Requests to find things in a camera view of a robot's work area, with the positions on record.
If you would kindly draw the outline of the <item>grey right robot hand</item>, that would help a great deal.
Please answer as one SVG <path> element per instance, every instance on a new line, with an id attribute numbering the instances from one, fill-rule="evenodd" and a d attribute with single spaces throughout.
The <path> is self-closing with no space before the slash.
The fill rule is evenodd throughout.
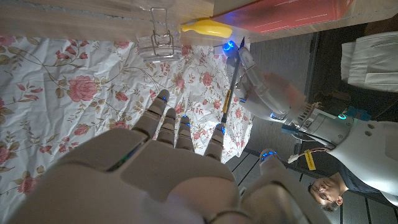
<path id="1" fill-rule="evenodd" d="M 303 185 L 265 150 L 260 176 L 240 192 L 221 162 L 224 124 L 204 155 L 188 118 L 162 90 L 131 129 L 115 128 L 64 155 L 9 223 L 327 223 Z"/>

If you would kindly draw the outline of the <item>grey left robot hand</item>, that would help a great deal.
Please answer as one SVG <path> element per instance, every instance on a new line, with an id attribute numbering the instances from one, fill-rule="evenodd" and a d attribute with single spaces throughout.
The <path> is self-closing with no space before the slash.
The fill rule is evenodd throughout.
<path id="1" fill-rule="evenodd" d="M 250 51 L 232 40 L 222 47 L 227 56 L 227 76 L 234 97 L 254 116 L 284 124 L 302 125 L 314 106 L 305 101 L 291 82 L 274 74 L 265 73 L 254 61 Z"/>

